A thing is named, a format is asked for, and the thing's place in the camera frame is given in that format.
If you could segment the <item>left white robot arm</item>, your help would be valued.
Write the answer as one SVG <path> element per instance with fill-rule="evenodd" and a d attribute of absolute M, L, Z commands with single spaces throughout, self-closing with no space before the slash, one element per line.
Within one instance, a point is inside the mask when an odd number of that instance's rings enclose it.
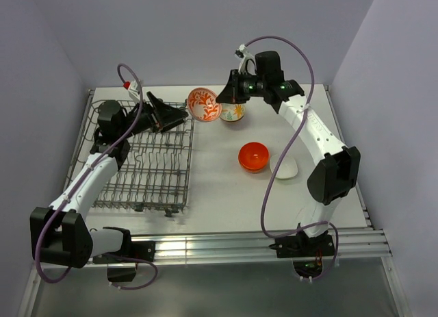
<path fill-rule="evenodd" d="M 131 145 L 128 139 L 145 131 L 165 133 L 189 114 L 158 99 L 152 92 L 128 111 L 116 100 L 97 108 L 97 126 L 84 167 L 69 187 L 48 207 L 30 215 L 32 256 L 35 263 L 82 268 L 91 257 L 109 253 L 125 262 L 133 255 L 129 230 L 104 227 L 90 231 L 86 216 L 106 183 L 121 170 Z"/>

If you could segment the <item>orange floral pattern bowl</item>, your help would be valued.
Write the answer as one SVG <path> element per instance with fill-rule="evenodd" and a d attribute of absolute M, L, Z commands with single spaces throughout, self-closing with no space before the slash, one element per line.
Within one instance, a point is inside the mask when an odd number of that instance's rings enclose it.
<path fill-rule="evenodd" d="M 187 109 L 191 116 L 204 123 L 216 121 L 222 113 L 222 106 L 216 102 L 216 93 L 208 88 L 195 88 L 187 98 Z"/>

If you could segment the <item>white bowl yellow flower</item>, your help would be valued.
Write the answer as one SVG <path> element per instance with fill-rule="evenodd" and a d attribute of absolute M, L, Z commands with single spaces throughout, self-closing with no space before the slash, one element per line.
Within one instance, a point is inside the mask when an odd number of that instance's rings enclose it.
<path fill-rule="evenodd" d="M 222 112 L 220 114 L 220 119 L 225 122 L 236 122 L 241 120 L 245 113 L 246 108 L 244 104 L 227 104 L 222 103 Z"/>

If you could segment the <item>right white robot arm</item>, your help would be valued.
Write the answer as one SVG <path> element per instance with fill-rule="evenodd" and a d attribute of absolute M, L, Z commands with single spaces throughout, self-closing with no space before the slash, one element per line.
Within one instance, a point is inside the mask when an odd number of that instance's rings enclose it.
<path fill-rule="evenodd" d="M 318 236 L 328 229 L 340 200 L 356 186 L 361 154 L 329 130 L 310 106 L 310 96 L 296 81 L 285 79 L 276 51 L 252 55 L 241 45 L 235 54 L 241 59 L 240 66 L 231 70 L 217 102 L 243 104 L 252 97 L 263 98 L 290 124 L 315 164 L 307 180 L 313 201 L 298 223 L 298 230 L 304 234 L 296 239 L 298 251 L 311 255 L 319 248 Z"/>

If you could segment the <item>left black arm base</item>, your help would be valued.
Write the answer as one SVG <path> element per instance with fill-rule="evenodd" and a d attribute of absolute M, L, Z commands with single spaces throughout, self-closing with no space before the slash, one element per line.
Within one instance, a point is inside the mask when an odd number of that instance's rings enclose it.
<path fill-rule="evenodd" d="M 153 263 L 155 257 L 156 241 L 147 240 L 133 242 L 126 255 L 106 253 L 92 258 L 93 264 L 107 265 L 107 280 L 117 285 L 131 283 L 138 271 L 138 264 Z M 134 263 L 132 267 L 114 267 L 112 264 Z"/>

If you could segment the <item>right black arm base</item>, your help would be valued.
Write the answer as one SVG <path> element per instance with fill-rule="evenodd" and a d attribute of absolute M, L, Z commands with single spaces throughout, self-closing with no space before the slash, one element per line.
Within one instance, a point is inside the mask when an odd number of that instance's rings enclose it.
<path fill-rule="evenodd" d="M 295 272 L 304 278 L 319 277 L 323 272 L 323 258 L 333 257 L 336 254 L 333 237 L 325 231 L 317 237 L 310 238 L 304 231 L 296 235 L 277 238 L 270 249 L 276 252 L 276 257 L 307 258 L 307 260 L 293 262 Z"/>

